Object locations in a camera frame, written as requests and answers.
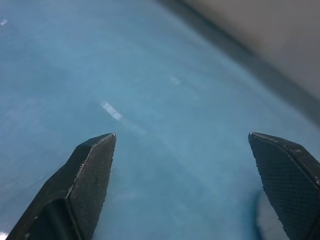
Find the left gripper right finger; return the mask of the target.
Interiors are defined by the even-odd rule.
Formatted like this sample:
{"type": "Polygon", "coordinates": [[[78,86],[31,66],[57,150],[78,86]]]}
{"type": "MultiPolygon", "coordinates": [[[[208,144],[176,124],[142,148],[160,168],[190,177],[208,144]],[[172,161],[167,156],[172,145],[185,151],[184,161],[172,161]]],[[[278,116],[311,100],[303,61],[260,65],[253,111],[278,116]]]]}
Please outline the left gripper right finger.
{"type": "Polygon", "coordinates": [[[248,135],[264,192],[290,240],[320,238],[320,163],[284,138],[248,135]]]}

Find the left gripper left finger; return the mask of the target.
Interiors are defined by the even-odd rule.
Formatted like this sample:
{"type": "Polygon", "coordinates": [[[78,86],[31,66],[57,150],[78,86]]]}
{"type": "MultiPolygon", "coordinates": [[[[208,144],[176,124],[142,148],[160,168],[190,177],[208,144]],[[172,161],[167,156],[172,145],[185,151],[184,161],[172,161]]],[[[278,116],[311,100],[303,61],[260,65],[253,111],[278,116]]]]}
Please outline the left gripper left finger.
{"type": "Polygon", "coordinates": [[[107,133],[79,144],[40,188],[8,240],[90,240],[105,202],[116,146],[107,133]]]}

